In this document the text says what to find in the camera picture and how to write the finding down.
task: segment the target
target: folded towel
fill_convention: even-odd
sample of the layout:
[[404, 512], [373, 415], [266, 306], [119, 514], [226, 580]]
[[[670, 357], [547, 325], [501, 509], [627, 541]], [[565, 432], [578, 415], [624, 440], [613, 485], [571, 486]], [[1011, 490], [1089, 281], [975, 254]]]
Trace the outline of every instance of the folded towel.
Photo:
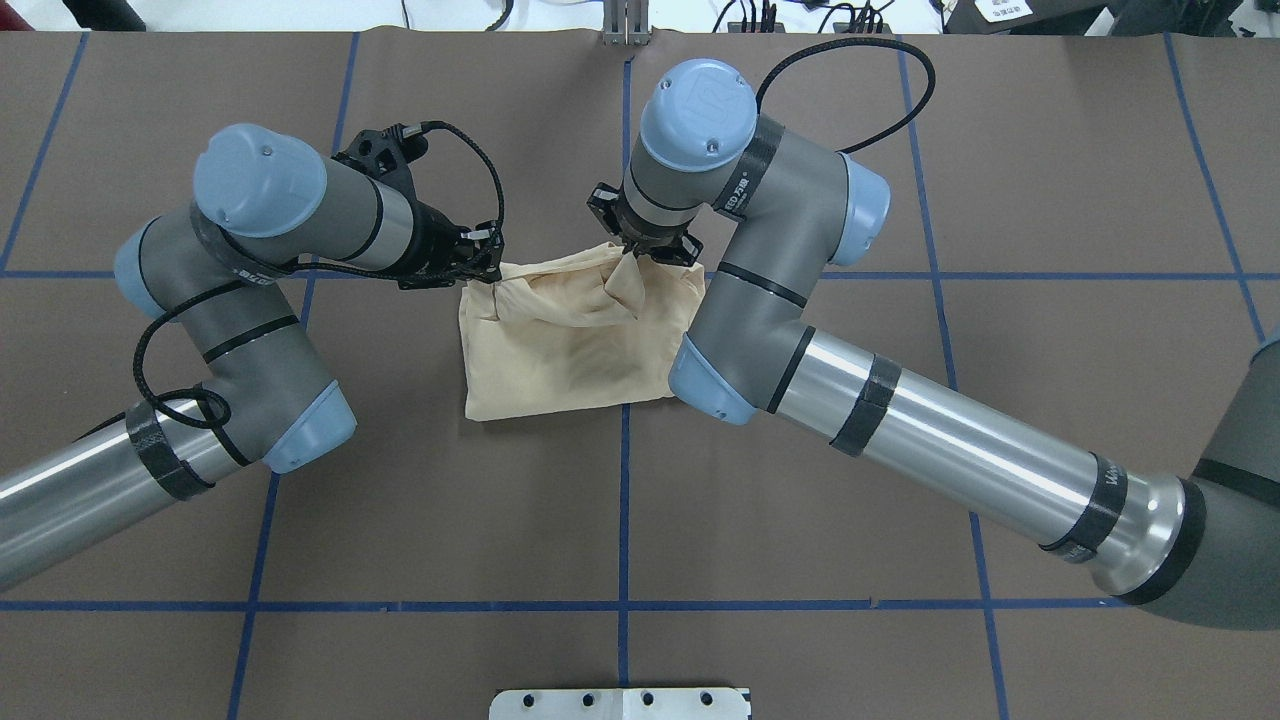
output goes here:
[[502, 281], [458, 307], [466, 416], [497, 420], [671, 397], [667, 373], [707, 292], [703, 266], [659, 265], [604, 243]]

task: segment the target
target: white mounting plate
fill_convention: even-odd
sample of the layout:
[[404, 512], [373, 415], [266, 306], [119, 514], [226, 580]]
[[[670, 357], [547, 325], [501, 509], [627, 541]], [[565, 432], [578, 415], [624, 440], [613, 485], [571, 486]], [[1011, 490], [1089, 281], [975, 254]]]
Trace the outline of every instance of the white mounting plate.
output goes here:
[[504, 691], [498, 693], [489, 706], [489, 720], [750, 720], [750, 717], [751, 692], [739, 688]]

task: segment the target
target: fabric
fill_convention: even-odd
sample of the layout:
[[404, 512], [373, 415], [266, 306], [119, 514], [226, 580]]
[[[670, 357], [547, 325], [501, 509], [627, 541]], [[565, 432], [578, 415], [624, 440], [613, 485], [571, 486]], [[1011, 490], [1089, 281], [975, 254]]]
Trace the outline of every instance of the fabric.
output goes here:
[[703, 266], [605, 243], [503, 279], [458, 307], [466, 416], [497, 420], [669, 397], [667, 373], [707, 292]]

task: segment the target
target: white paper label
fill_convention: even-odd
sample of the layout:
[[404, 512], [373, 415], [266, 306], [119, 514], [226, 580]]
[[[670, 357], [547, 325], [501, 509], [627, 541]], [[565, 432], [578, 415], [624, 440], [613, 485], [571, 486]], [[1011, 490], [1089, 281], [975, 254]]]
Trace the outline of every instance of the white paper label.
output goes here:
[[1032, 14], [1027, 0], [973, 0], [973, 4], [988, 23], [1002, 23]]

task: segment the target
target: robotic arm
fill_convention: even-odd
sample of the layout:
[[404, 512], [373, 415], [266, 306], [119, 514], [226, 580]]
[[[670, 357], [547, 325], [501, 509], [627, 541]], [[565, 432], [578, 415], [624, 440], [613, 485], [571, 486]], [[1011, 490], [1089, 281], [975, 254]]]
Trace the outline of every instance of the robotic arm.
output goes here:
[[1126, 471], [801, 320], [823, 266], [868, 250], [888, 200], [879, 176], [758, 114], [737, 70], [689, 60], [645, 105], [622, 188], [600, 184], [588, 204], [666, 263], [696, 258], [701, 205], [739, 223], [671, 372], [685, 402], [732, 424], [758, 409], [788, 418], [1153, 614], [1280, 628], [1280, 337], [1254, 355], [1190, 482]]
[[[448, 129], [493, 173], [499, 210], [476, 231], [419, 202], [408, 164], [425, 135]], [[157, 323], [134, 356], [143, 395], [114, 421], [0, 478], [0, 589], [212, 488], [262, 460], [288, 473], [346, 442], [356, 419], [275, 281], [312, 266], [396, 279], [402, 288], [498, 279], [502, 190], [492, 163], [453, 126], [364, 131], [323, 158], [250, 124], [216, 133], [200, 156], [195, 200], [124, 243], [116, 282]], [[301, 264], [302, 254], [347, 263]], [[178, 319], [212, 377], [156, 396], [146, 341]]]

